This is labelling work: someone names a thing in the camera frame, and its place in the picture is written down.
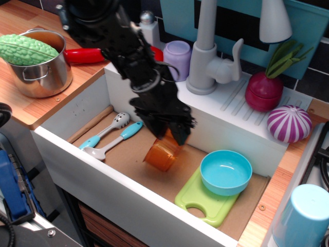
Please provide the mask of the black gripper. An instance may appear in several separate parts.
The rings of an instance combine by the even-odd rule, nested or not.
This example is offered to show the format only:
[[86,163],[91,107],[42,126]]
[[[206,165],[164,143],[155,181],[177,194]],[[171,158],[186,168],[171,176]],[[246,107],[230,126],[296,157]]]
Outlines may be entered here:
[[130,100],[130,105],[154,136],[163,139],[169,128],[177,144],[184,145],[196,122],[190,107],[178,99],[175,82],[164,81],[156,75],[140,85],[132,81],[130,86],[137,95]]

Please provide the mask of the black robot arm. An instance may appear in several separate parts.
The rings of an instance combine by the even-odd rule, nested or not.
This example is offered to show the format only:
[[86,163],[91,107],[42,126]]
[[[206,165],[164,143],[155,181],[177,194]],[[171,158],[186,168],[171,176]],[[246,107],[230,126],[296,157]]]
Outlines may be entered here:
[[171,131],[178,145],[187,141],[195,120],[181,102],[171,65],[155,60],[142,30],[120,1],[62,1],[57,5],[63,29],[83,48],[98,48],[137,94],[135,114],[158,139]]

